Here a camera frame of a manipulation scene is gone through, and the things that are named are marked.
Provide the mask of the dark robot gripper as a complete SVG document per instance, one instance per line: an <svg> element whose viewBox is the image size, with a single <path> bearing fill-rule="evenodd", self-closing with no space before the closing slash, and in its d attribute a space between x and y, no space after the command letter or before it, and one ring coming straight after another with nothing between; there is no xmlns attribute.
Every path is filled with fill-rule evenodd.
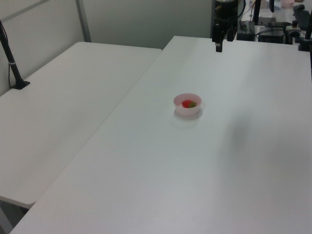
<svg viewBox="0 0 312 234"><path fill-rule="evenodd" d="M222 31L220 24L233 23L238 17L237 0L214 1L214 25L212 41L215 43L216 52L222 52ZM236 25L231 25L227 31L227 41L232 42L236 36Z"/></svg>

